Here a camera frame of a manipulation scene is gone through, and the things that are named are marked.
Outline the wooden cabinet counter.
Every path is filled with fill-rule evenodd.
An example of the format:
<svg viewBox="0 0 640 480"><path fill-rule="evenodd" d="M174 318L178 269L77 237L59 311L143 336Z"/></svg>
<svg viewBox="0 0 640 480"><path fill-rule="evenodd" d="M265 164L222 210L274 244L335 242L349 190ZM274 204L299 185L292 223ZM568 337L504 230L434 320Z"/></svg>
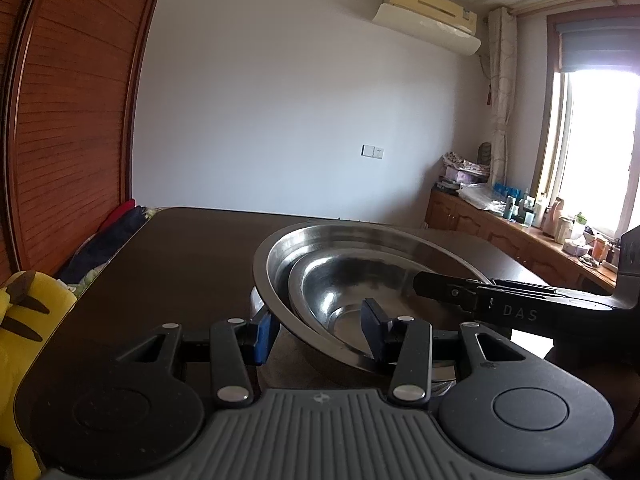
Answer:
<svg viewBox="0 0 640 480"><path fill-rule="evenodd" d="M586 266L562 251L540 229L509 222L476 209L459 197L433 190L424 218L429 228L457 231L486 240L549 285L605 294L614 292L616 274Z"/></svg>

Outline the pink bag on counter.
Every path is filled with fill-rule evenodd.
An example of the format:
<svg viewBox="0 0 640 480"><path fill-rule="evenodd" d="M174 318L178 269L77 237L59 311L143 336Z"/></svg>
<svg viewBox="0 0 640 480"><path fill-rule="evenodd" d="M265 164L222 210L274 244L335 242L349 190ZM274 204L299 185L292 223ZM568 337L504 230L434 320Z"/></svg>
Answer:
<svg viewBox="0 0 640 480"><path fill-rule="evenodd" d="M541 223L541 231L544 233L544 235L555 238L556 231L558 230L558 222L562 216L563 208L564 200L562 200L561 197L557 197L547 208Z"/></svg>

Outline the large steel bowl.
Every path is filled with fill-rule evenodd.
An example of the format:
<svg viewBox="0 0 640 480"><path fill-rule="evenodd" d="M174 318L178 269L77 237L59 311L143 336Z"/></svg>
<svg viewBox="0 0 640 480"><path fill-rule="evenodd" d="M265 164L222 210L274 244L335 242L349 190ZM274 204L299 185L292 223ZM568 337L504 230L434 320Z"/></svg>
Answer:
<svg viewBox="0 0 640 480"><path fill-rule="evenodd" d="M360 304L378 302L390 318L409 315L438 327L446 311L416 296L416 274L488 277L460 256L410 232L361 222L302 223L273 233L254 258L254 297L280 323L260 377L276 388L369 387L374 362L360 328Z"/></svg>

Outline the floral bedspread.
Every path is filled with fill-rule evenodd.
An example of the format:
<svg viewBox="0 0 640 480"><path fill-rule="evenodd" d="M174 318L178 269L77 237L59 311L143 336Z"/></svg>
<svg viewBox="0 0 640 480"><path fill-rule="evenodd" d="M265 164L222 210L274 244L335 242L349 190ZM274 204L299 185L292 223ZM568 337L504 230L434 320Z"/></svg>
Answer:
<svg viewBox="0 0 640 480"><path fill-rule="evenodd" d="M154 216L154 214L157 214L157 213L160 211L158 208L150 208L150 207L145 207L145 208L146 208L146 218L148 218L148 221L149 221L149 220ZM93 235L94 235L94 234L96 234L96 233L93 233L89 238L87 238L87 239L84 241L84 244L82 244L82 245L81 245L81 246L76 250L76 252L78 252L78 250L79 250L82 246L84 246L84 245L88 242L88 240L90 240L90 238L91 238L91 237L93 237ZM104 270L104 268L105 268L105 267L106 267L106 266L111 262L111 260L110 260L108 263L104 263L104 264L102 264L102 266L98 266L96 269L94 269L94 270L90 271L90 272L89 272L89 273L88 273L88 274L87 274L87 275L86 275L86 276L81 280L81 282L80 282L79 284L76 284L76 285L67 285L67 284L65 284L64 282L63 282L63 283L67 286L67 288L68 288L69 290L71 290L71 291L73 292L73 294L74 294L77 298L79 298L79 297L81 297L81 296L84 294L84 292L89 288L89 286L90 286L90 285L91 285L91 284L96 280L96 278L97 278L97 277L99 276L99 274Z"/></svg>

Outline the dark blue blanket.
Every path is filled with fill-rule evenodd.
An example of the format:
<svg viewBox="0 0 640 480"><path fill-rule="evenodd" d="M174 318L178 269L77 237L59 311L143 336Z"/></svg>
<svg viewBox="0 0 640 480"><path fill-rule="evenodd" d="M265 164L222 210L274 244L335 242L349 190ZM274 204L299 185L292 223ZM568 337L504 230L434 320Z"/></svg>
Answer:
<svg viewBox="0 0 640 480"><path fill-rule="evenodd" d="M67 285L76 285L92 270L108 263L148 221L146 208L135 206L100 232L96 232L56 277Z"/></svg>

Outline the red cloth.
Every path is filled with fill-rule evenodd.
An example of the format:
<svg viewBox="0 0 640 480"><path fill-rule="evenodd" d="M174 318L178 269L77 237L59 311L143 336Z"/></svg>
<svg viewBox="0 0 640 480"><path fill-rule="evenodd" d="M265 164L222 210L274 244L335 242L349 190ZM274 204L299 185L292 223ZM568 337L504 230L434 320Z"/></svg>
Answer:
<svg viewBox="0 0 640 480"><path fill-rule="evenodd" d="M126 200L126 202L118 205L107 215L105 220L101 223L98 229L98 233L102 233L107 230L110 226L112 226L115 222L122 218L124 214L126 214L130 210L133 210L135 206L137 206L137 203L133 198L130 198L130 200Z"/></svg>

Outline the yellow plush toy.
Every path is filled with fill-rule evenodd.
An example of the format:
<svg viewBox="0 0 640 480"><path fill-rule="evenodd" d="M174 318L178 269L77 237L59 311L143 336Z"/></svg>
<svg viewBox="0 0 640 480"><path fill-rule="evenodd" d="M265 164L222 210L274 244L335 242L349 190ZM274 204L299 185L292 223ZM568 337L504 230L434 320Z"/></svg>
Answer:
<svg viewBox="0 0 640 480"><path fill-rule="evenodd" d="M33 270L17 272L1 286L1 445L10 451L14 479L41 476L17 427L17 388L75 302L66 285Z"/></svg>

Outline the grey roller blind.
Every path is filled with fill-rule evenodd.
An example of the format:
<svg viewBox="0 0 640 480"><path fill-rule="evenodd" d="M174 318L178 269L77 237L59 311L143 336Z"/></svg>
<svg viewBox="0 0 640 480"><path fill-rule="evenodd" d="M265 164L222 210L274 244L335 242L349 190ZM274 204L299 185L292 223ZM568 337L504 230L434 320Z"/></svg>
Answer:
<svg viewBox="0 0 640 480"><path fill-rule="evenodd" d="M559 68L639 71L639 18L594 18L555 25L559 35Z"/></svg>

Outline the patterned curtain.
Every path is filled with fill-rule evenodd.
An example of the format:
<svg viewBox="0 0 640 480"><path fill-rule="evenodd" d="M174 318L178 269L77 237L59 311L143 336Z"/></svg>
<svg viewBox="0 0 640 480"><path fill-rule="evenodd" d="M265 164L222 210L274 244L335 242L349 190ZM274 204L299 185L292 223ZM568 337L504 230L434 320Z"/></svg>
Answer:
<svg viewBox="0 0 640 480"><path fill-rule="evenodd" d="M518 21L504 6L488 14L491 94L490 183L505 184L508 139L518 65Z"/></svg>

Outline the white air conditioner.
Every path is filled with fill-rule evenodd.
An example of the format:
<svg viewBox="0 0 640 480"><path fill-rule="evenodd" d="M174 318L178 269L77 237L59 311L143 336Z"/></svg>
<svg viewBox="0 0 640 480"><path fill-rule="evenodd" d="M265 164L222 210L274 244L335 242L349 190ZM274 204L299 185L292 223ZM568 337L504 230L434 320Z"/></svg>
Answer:
<svg viewBox="0 0 640 480"><path fill-rule="evenodd" d="M373 23L464 56L482 45L477 14L450 0L382 0Z"/></svg>

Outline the wooden slatted wardrobe door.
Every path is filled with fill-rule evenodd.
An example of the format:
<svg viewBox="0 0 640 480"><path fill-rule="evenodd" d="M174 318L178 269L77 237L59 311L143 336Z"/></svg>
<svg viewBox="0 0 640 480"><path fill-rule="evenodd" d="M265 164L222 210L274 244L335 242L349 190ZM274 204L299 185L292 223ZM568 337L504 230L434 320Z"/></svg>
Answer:
<svg viewBox="0 0 640 480"><path fill-rule="evenodd" d="M157 0L1 0L1 274L55 274L129 200Z"/></svg>

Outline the window with wooden frame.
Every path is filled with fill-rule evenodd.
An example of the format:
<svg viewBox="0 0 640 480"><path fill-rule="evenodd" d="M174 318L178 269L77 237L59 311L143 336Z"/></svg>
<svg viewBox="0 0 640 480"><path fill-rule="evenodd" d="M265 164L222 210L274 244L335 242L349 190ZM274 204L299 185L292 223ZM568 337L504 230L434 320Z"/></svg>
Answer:
<svg viewBox="0 0 640 480"><path fill-rule="evenodd" d="M639 8L582 9L547 18L547 89L536 191L608 238L639 223L639 72L559 68L556 24L639 17Z"/></svg>

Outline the white wall switch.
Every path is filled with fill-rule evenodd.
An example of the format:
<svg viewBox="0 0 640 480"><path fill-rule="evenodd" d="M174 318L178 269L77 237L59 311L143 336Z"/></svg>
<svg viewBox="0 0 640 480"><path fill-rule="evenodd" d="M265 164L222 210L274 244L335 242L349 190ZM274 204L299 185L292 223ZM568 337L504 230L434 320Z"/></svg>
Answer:
<svg viewBox="0 0 640 480"><path fill-rule="evenodd" d="M363 144L360 154L367 158L382 159L384 150L378 146Z"/></svg>

